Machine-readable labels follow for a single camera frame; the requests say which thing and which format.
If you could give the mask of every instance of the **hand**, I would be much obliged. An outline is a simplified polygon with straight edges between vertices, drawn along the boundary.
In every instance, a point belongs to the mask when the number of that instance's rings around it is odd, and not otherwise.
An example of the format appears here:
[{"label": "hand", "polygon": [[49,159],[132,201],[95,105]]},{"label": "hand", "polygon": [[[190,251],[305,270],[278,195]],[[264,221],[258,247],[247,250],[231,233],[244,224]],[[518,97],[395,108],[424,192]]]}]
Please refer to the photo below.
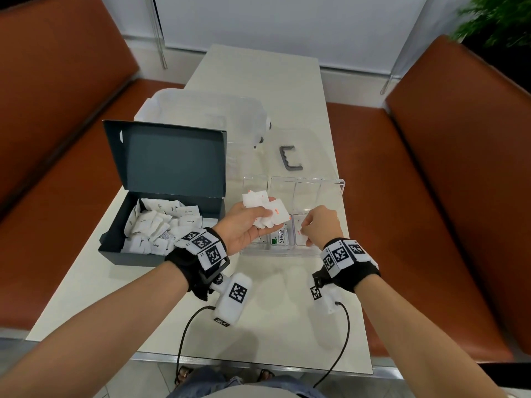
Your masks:
[{"label": "hand", "polygon": [[236,254],[243,247],[248,246],[258,236],[271,234],[282,229],[283,223],[265,229],[253,226],[256,218],[268,218],[273,213],[262,206],[255,208],[243,207],[243,202],[235,203],[225,217],[213,229],[221,236],[227,247],[227,255]]},{"label": "hand", "polygon": [[321,250],[324,245],[336,237],[343,237],[337,212],[324,205],[312,209],[302,222],[301,233],[308,236],[306,245],[315,244]]}]

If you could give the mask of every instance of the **ripped jeans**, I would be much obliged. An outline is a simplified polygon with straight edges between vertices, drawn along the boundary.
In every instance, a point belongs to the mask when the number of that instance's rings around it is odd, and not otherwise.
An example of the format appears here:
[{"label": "ripped jeans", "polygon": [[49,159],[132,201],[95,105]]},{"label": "ripped jeans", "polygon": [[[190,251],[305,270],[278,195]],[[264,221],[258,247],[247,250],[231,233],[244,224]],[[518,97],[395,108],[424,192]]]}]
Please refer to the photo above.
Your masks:
[{"label": "ripped jeans", "polygon": [[[221,372],[209,366],[204,366],[191,372],[186,380],[168,395],[168,398],[202,398],[221,389],[241,384],[243,382],[239,377],[233,377],[229,381],[225,381],[225,377]],[[276,376],[266,381],[252,383],[251,385],[282,388],[305,398],[326,398],[315,388],[304,384],[292,376]]]}]

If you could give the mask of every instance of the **pile of packets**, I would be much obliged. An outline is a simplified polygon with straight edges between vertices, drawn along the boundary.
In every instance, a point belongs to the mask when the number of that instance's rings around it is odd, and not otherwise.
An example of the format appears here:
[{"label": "pile of packets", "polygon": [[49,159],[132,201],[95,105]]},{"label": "pile of packets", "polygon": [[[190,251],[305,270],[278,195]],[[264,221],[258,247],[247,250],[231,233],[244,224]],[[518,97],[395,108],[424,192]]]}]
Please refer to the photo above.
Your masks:
[{"label": "pile of packets", "polygon": [[265,227],[273,227],[287,222],[291,219],[286,207],[282,200],[269,201],[269,197],[266,191],[253,192],[250,191],[247,194],[242,194],[243,206],[246,208],[254,208],[256,206],[262,206],[273,212],[269,218],[257,218],[253,225],[258,229]]},{"label": "pile of packets", "polygon": [[205,219],[199,207],[185,206],[180,201],[142,198],[146,211],[141,212],[140,200],[131,211],[124,228],[127,237],[123,253],[167,255],[174,249],[174,242],[194,228],[213,226],[217,220]]}]

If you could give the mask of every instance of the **open box lid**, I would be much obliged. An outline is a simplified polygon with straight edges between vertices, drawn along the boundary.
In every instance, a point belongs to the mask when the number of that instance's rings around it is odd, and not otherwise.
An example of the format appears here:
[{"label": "open box lid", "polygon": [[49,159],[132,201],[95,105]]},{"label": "open box lid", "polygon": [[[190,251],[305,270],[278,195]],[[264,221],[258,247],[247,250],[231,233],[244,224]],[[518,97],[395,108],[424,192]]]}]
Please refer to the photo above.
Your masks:
[{"label": "open box lid", "polygon": [[225,196],[225,131],[119,120],[103,126],[125,189]]}]

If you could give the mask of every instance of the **green foliage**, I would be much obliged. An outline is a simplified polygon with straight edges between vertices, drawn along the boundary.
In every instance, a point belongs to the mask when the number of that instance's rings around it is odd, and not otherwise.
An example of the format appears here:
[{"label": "green foliage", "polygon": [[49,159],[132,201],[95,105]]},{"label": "green foliage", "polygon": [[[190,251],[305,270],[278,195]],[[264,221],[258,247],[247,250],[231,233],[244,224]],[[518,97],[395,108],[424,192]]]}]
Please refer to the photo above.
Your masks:
[{"label": "green foliage", "polygon": [[531,0],[472,0],[459,10],[472,20],[459,26],[454,39],[482,33],[484,46],[531,46]]}]

